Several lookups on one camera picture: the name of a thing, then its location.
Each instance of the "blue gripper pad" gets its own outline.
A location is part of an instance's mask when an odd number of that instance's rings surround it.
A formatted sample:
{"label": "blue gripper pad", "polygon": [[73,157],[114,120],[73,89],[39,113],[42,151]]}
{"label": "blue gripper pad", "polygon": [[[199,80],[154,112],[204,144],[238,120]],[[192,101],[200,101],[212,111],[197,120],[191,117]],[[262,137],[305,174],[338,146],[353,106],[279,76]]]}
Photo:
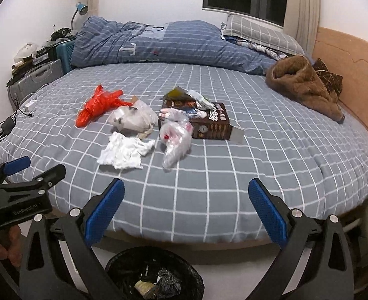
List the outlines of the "blue gripper pad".
{"label": "blue gripper pad", "polygon": [[125,198],[125,184],[120,179],[108,188],[109,190],[103,192],[102,200],[85,223],[84,240],[88,247],[101,241],[105,230]]}
{"label": "blue gripper pad", "polygon": [[248,196],[261,219],[271,241],[283,249],[287,242],[287,224],[256,179],[248,186]]}
{"label": "blue gripper pad", "polygon": [[7,176],[11,176],[17,172],[27,169],[28,167],[30,167],[30,164],[30,157],[24,156],[11,162],[7,162],[3,167],[3,173]]}

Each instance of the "blue lamp shade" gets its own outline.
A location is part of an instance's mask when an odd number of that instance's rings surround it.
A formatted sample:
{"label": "blue lamp shade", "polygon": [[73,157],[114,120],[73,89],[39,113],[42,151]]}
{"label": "blue lamp shade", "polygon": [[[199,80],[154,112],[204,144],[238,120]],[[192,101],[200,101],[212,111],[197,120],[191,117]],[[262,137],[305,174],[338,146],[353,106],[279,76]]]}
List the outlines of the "blue lamp shade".
{"label": "blue lamp shade", "polygon": [[83,4],[81,2],[77,3],[75,7],[78,10],[78,13],[80,16],[84,16],[88,12],[88,6],[86,4]]}

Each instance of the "trash can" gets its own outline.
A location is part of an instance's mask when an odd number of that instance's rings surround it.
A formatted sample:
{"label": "trash can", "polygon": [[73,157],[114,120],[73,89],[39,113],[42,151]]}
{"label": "trash can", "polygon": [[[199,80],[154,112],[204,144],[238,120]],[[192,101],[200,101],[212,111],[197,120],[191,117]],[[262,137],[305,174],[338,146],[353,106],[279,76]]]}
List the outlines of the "trash can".
{"label": "trash can", "polygon": [[154,263],[158,291],[152,299],[201,300],[205,286],[198,272],[180,256],[161,248],[145,246],[115,255],[105,271],[127,300],[143,300],[135,285]]}

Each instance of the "red plastic bag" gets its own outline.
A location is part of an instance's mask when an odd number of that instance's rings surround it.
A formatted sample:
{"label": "red plastic bag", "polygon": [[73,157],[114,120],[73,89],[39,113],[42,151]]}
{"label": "red plastic bag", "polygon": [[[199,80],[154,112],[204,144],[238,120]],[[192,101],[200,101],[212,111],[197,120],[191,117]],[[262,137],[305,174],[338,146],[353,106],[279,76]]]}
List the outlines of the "red plastic bag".
{"label": "red plastic bag", "polygon": [[133,106],[132,103],[119,99],[122,94],[123,91],[121,90],[110,93],[104,91],[102,85],[97,86],[92,98],[85,103],[84,109],[78,113],[75,125],[78,128],[83,128],[90,120],[105,114],[110,109],[120,106]]}

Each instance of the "grey suitcase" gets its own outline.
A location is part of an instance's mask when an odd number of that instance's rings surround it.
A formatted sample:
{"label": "grey suitcase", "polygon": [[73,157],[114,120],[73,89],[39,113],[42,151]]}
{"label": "grey suitcase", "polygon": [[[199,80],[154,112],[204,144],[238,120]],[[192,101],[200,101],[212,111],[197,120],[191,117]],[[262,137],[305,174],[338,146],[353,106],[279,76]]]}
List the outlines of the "grey suitcase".
{"label": "grey suitcase", "polygon": [[44,85],[50,84],[62,76],[62,63],[59,59],[33,68],[24,78],[7,88],[7,94],[13,110],[16,111],[15,102],[20,106],[25,97],[37,92]]}

